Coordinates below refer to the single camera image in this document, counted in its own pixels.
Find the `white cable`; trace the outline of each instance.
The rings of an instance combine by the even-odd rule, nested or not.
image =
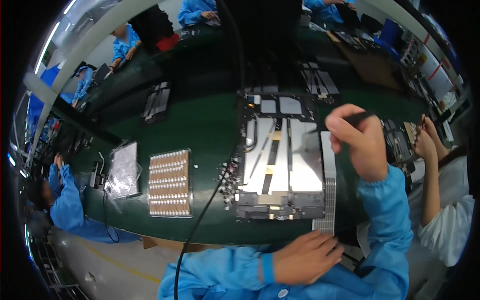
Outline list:
[[[103,166],[105,165],[105,159],[103,158],[103,155],[100,151],[98,152],[98,154],[100,154],[100,158],[102,159],[102,168],[100,169],[100,174],[102,174]]]

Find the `white shirt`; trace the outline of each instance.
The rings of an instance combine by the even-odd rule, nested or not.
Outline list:
[[[427,226],[420,225],[423,178],[408,196],[414,238],[407,252],[409,263],[424,263],[437,257],[446,266],[458,262],[470,233],[475,200],[468,194],[467,157],[454,159],[439,171],[441,210]],[[370,253],[367,241],[369,224],[357,227],[357,238],[365,257]]]

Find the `black cable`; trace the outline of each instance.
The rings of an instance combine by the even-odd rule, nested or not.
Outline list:
[[[205,212],[207,211],[208,207],[210,206],[210,203],[212,202],[213,200],[213,197],[215,196],[216,192],[218,191],[218,188],[220,187],[220,185],[222,184],[222,180],[223,178],[225,177],[225,174],[227,174],[228,172],[228,166],[230,165],[230,162],[232,160],[232,157],[235,155],[235,151],[237,150],[238,148],[238,144],[239,141],[236,140],[235,141],[235,146],[233,147],[233,150],[232,150],[232,153],[230,153],[230,156],[228,157],[228,160],[227,160],[227,167],[225,169],[225,172],[223,173],[222,177],[220,178],[220,180],[218,181],[218,184],[216,185],[216,188],[215,190],[213,191],[213,194],[212,196],[210,197],[210,199],[208,200],[207,204],[205,205],[202,213],[200,213],[200,215],[198,216],[198,219],[197,219],[197,222],[195,223],[195,225],[193,226],[193,229],[190,233],[190,235],[188,236],[187,238],[187,241],[183,244],[183,248],[181,250],[181,253],[180,253],[180,257],[179,257],[179,260],[178,260],[178,263],[177,263],[177,271],[175,273],[175,287],[174,287],[174,291],[175,291],[175,300],[178,300],[178,286],[179,286],[179,275],[180,275],[180,265],[181,265],[181,261],[182,261],[182,258],[183,258],[183,255],[185,254],[185,251],[187,251],[187,247],[188,247],[188,244],[190,243],[190,241],[192,240],[193,238],[193,234],[195,233],[195,231],[197,230],[197,227],[198,225],[200,224],[200,221],[202,220],[202,218],[204,217],[205,215]]]
[[[230,23],[231,23],[232,28],[233,28],[235,40],[237,42],[238,54],[239,54],[240,92],[243,94],[243,97],[245,97],[245,95],[246,95],[245,94],[245,63],[244,63],[245,58],[243,56],[243,43],[242,43],[242,40],[241,40],[240,31],[237,27],[237,24],[235,23],[235,20],[232,16],[230,10],[225,5],[223,0],[218,0],[217,3],[223,8],[226,17],[230,20]],[[195,226],[193,227],[193,229],[190,233],[190,236],[187,238],[187,241],[183,245],[183,248],[182,248],[181,253],[180,253],[179,260],[177,262],[177,271],[175,273],[175,286],[174,286],[174,299],[175,300],[178,300],[179,275],[180,275],[180,266],[181,266],[181,261],[182,261],[183,255],[185,254],[185,251],[187,250],[188,244],[192,240],[192,237],[193,237],[198,225],[200,224],[200,221],[202,221],[202,218],[204,217],[205,212],[207,211],[208,207],[210,206],[210,203],[212,202],[213,197],[215,196],[216,192],[218,191],[218,188],[220,187],[220,185],[222,184],[222,180],[223,180],[223,178],[225,177],[225,174],[228,171],[228,166],[231,162],[231,158],[233,157],[233,155],[235,154],[235,151],[238,148],[238,144],[239,144],[239,141],[237,140],[235,142],[235,146],[233,147],[232,153],[228,157],[227,168],[225,169],[225,172],[223,173],[221,179],[218,181],[218,184],[217,184],[215,190],[213,191],[212,196],[210,197],[207,204],[205,205],[205,208],[203,209],[202,213],[200,213],[200,215],[198,216],[197,222],[195,223]]]
[[[113,237],[110,235],[110,232],[108,231],[107,210],[105,209],[105,196],[106,195],[107,195],[107,192],[103,192],[103,221],[105,222],[105,230],[107,231],[108,236],[110,237],[112,242],[118,243],[118,242],[120,242],[120,236],[119,236],[119,233],[118,233],[117,229],[115,227],[112,227],[113,230],[115,230],[115,233],[117,234],[117,240],[114,240]]]

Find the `red stripe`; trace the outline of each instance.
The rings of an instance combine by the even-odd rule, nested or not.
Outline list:
[[[424,45],[427,44],[427,41],[428,41],[429,38],[430,38],[430,34],[427,33],[427,37],[426,37],[425,40],[423,41],[423,44],[424,44]]]
[[[434,76],[435,76],[435,73],[437,73],[438,69],[440,68],[441,64],[438,65],[438,67],[435,69],[435,71],[433,71],[433,73],[430,75],[430,77],[428,78],[428,80],[431,80]]]

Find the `worker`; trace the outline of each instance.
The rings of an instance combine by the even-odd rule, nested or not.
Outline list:
[[[425,162],[425,175],[408,195],[414,239],[407,258],[412,264],[436,257],[455,265],[470,233],[475,200],[469,194],[467,148],[451,152],[443,146],[432,120],[422,115],[413,150]],[[368,227],[359,226],[358,241],[365,255]]]
[[[78,72],[75,74],[75,77],[77,77],[79,81],[77,85],[77,91],[75,94],[73,94],[73,108],[77,107],[78,101],[85,98],[88,87],[93,83],[92,71],[93,70],[91,68],[83,66],[79,68]]]
[[[186,253],[180,265],[178,299],[405,299],[412,240],[405,178],[386,161],[382,125],[376,116],[352,127],[343,117],[363,109],[346,104],[325,119],[338,154],[342,141],[361,180],[358,192],[370,217],[373,251],[357,274],[338,264],[344,250],[332,235],[304,234],[276,252],[225,247]],[[176,264],[167,265],[157,298],[174,298]]]
[[[182,27],[218,20],[215,0],[183,0],[177,16]]]
[[[312,21],[316,24],[323,22],[343,23],[335,4],[345,3],[351,10],[357,11],[355,0],[305,0],[305,6],[312,11]]]
[[[63,188],[58,177],[63,180]],[[91,218],[84,217],[80,193],[69,165],[63,164],[63,157],[57,154],[50,166],[48,181],[33,181],[28,189],[30,201],[47,215],[55,226],[87,240],[108,244],[127,243],[138,240],[139,235],[106,226]]]
[[[113,58],[110,65],[113,72],[123,61],[131,60],[135,56],[142,41],[132,25],[127,23],[120,25],[111,34],[117,38],[113,41]]]

